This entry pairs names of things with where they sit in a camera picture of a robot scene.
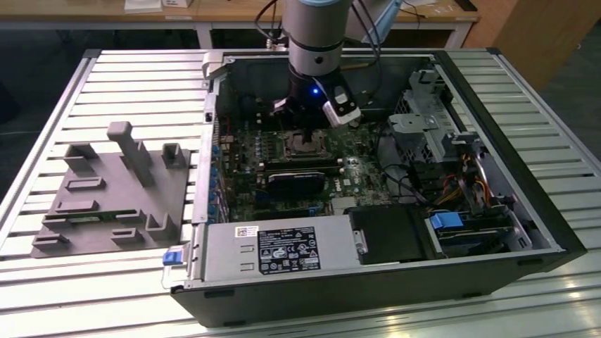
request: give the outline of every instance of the floor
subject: floor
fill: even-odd
[[[215,38],[221,43],[227,43],[227,36]],[[21,108],[15,118],[0,124],[0,199],[51,113],[83,50],[195,47],[190,31],[121,31],[117,34],[79,31],[70,33],[69,37],[53,31],[0,31],[0,83]],[[601,25],[596,25],[540,93],[596,157],[601,157],[599,60]]]

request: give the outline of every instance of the metal bracket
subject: metal bracket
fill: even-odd
[[[210,81],[219,75],[225,74],[223,52],[209,51],[202,56],[202,77],[205,81]]]

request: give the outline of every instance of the power supply label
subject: power supply label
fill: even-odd
[[[314,227],[258,231],[258,271],[263,275],[318,270]]]

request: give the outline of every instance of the gray 3d-printed tray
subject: gray 3d-printed tray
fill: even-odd
[[[113,122],[106,135],[122,153],[97,154],[89,144],[66,150],[65,173],[34,258],[167,247],[181,233],[189,150],[165,144],[146,151],[131,125]]]

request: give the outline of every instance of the table leg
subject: table leg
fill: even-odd
[[[446,46],[443,48],[460,48],[462,43],[466,40],[470,27],[471,22],[455,24],[455,28],[450,33],[448,39],[446,41]]]
[[[213,41],[210,38],[210,23],[195,23],[194,24],[195,35],[198,36],[198,44],[201,49],[211,49]]]

